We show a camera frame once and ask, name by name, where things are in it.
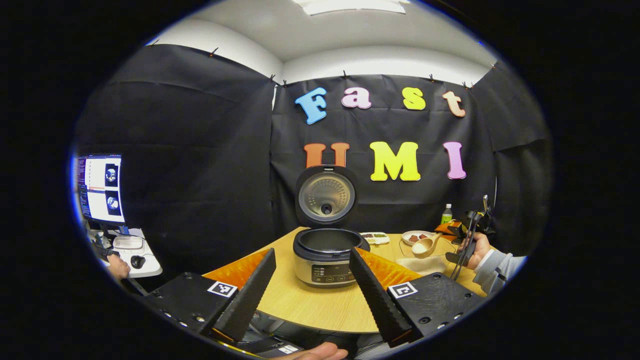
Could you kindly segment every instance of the keyboard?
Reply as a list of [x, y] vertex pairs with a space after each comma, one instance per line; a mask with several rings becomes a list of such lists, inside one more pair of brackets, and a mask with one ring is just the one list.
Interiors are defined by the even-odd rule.
[[109, 256], [109, 255], [115, 255], [115, 256], [120, 257], [120, 253], [115, 251], [115, 250], [105, 249], [104, 247], [101, 247], [101, 246], [96, 245], [96, 244], [94, 244], [93, 247], [95, 248], [96, 254], [98, 254], [98, 256], [104, 261], [109, 262], [109, 260], [107, 259], [107, 256]]

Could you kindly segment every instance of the white ceiling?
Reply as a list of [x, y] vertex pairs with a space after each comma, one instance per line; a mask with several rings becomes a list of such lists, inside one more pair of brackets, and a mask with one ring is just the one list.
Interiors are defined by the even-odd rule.
[[309, 16], [291, 0], [226, 0], [190, 19], [215, 22], [260, 44], [283, 62], [321, 51], [396, 45], [440, 51], [489, 67], [496, 56], [446, 16], [402, 3], [406, 15], [350, 10]]

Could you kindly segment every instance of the hand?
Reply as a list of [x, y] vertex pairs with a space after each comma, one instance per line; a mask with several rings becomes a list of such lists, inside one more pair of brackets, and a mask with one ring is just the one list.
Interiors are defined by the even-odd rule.
[[125, 263], [122, 259], [120, 259], [117, 255], [109, 255], [107, 256], [107, 260], [109, 261], [109, 266], [107, 266], [107, 270], [116, 280], [120, 281], [122, 279], [126, 279], [129, 276], [129, 272], [131, 268], [129, 268], [129, 264]]
[[347, 350], [338, 348], [334, 343], [322, 343], [313, 349], [272, 357], [271, 360], [341, 360], [348, 354]]
[[[485, 234], [475, 233], [474, 239], [476, 240], [476, 249], [474, 250], [473, 255], [471, 255], [471, 258], [469, 258], [469, 262], [467, 263], [467, 268], [471, 270], [475, 270], [478, 264], [480, 264], [480, 261], [482, 261], [482, 259], [486, 255], [486, 253], [489, 252], [489, 250], [491, 250], [491, 246], [489, 245], [489, 239], [486, 237]], [[458, 252], [461, 251], [462, 249], [464, 249], [463, 245], [460, 245], [458, 247]]]

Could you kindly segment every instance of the monitor screen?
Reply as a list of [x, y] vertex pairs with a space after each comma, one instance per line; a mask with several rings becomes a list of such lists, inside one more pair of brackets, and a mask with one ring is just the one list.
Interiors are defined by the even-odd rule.
[[121, 160], [121, 154], [77, 157], [77, 193], [85, 219], [102, 224], [126, 225], [120, 198]]

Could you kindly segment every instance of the white wall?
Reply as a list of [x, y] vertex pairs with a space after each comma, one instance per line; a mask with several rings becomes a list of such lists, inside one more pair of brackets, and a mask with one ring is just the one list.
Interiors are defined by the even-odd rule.
[[149, 42], [193, 47], [204, 51], [216, 50], [216, 55], [234, 60], [282, 83], [282, 61], [258, 43], [244, 35], [204, 20], [186, 19], [168, 28]]
[[347, 75], [384, 74], [433, 78], [467, 86], [475, 84], [491, 68], [457, 56], [402, 46], [363, 46], [325, 51], [284, 63], [287, 83]]

